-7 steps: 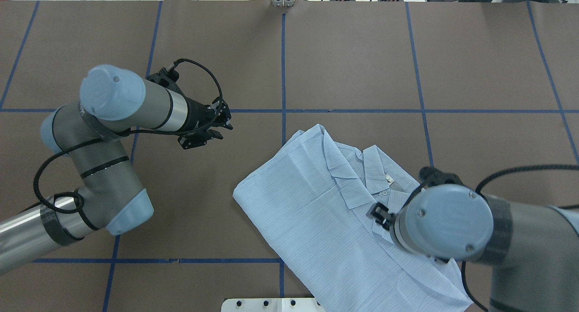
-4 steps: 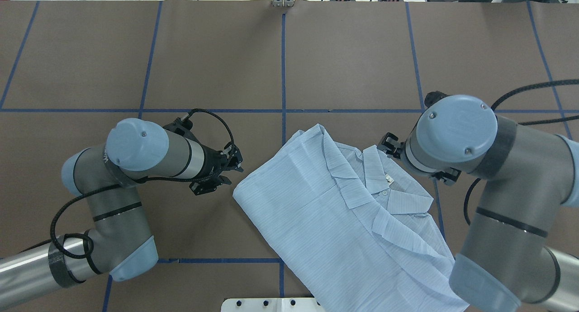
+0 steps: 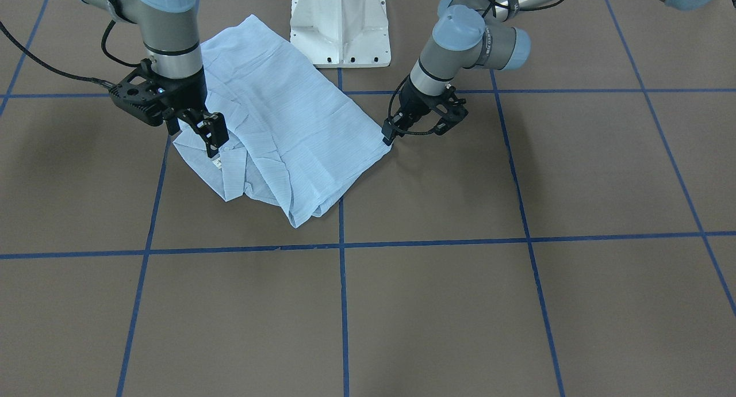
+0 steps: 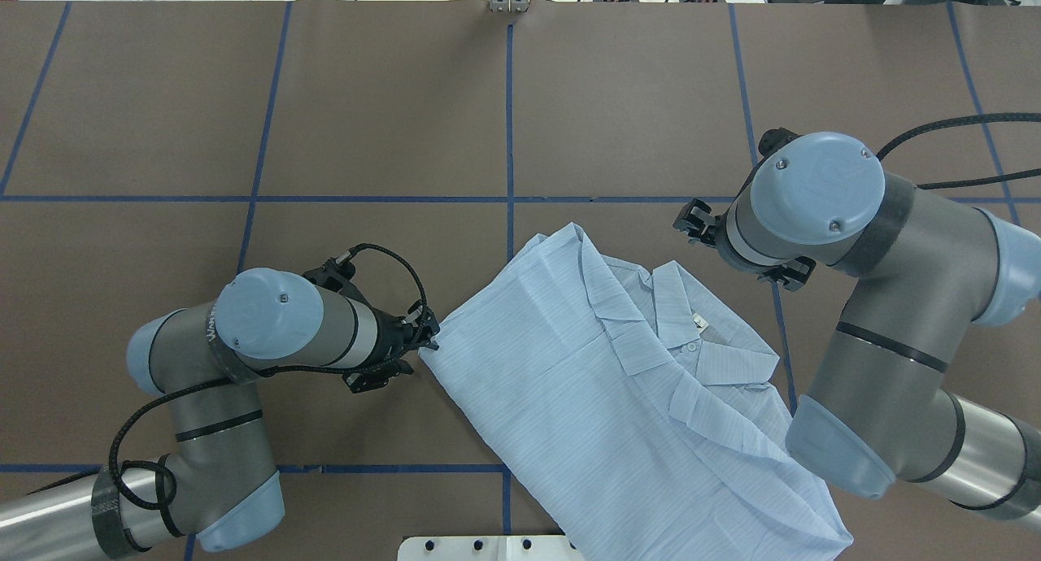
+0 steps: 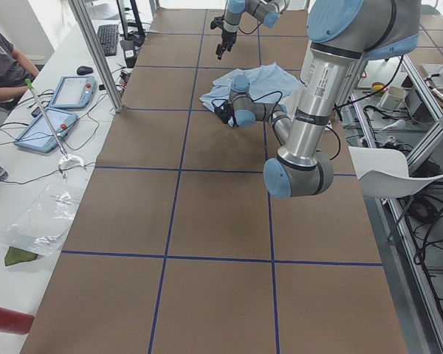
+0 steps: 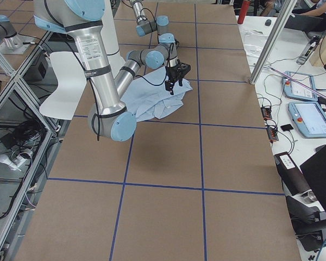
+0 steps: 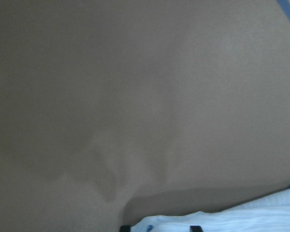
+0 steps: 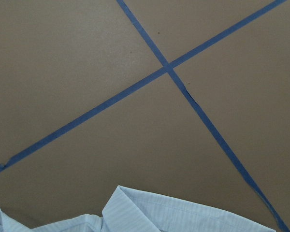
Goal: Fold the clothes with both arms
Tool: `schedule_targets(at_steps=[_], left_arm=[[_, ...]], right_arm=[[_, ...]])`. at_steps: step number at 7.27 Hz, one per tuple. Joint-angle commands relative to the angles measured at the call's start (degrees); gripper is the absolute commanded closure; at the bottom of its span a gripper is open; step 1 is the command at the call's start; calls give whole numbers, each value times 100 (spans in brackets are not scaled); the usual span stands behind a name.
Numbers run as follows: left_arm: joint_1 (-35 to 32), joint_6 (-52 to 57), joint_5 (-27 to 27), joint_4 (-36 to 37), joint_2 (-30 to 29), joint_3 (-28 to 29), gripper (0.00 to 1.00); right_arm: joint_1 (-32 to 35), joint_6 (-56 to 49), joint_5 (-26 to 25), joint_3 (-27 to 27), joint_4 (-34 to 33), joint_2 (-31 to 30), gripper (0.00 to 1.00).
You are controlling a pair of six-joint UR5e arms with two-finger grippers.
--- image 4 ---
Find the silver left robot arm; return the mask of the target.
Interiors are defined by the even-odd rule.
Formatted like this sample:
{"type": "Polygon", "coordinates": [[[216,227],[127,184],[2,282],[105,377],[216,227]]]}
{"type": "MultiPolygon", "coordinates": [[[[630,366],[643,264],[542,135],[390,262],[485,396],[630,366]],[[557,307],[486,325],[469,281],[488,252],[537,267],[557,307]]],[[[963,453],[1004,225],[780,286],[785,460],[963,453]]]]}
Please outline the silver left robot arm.
{"type": "Polygon", "coordinates": [[[97,471],[2,505],[4,560],[128,560],[186,536],[223,551],[274,530],[284,501],[258,383],[322,373],[365,392],[436,347],[426,298],[393,315],[352,275],[335,259],[302,275],[249,269],[215,301],[142,325],[126,361],[152,401],[97,471]]]}

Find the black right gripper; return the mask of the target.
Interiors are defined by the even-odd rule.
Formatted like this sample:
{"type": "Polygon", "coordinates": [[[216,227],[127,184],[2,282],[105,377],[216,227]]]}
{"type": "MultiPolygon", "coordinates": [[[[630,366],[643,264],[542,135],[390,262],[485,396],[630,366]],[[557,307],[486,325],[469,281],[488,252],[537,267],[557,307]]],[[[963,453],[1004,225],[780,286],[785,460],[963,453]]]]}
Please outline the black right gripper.
{"type": "Polygon", "coordinates": [[[711,247],[729,267],[791,292],[799,290],[817,267],[817,262],[808,257],[777,258],[753,246],[743,232],[736,206],[717,214],[703,199],[691,199],[677,213],[672,230],[682,233],[688,243],[711,247]]]}

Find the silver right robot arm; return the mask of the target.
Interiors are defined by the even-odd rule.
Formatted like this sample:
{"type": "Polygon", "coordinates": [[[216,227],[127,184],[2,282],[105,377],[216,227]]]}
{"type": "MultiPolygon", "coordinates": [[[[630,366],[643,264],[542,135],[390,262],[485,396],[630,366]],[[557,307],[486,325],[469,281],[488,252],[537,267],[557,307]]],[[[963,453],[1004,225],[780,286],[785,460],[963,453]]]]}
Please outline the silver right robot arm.
{"type": "Polygon", "coordinates": [[[858,498],[897,482],[1039,530],[1039,431],[942,387],[971,325],[1039,297],[1039,238],[886,172],[843,133],[762,136],[720,214],[691,199],[672,227],[725,263],[795,291],[817,266],[856,279],[786,434],[789,454],[858,498]]]}

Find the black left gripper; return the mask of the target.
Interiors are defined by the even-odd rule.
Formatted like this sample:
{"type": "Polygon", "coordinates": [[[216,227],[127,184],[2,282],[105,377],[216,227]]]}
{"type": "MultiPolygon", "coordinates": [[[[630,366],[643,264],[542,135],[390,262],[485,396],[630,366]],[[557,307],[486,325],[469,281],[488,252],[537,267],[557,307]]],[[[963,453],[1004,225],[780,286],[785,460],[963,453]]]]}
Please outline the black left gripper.
{"type": "Polygon", "coordinates": [[[425,301],[416,301],[404,325],[387,315],[362,315],[354,338],[342,354],[342,383],[353,394],[386,387],[401,375],[411,375],[407,351],[438,350],[440,324],[425,301]]]}

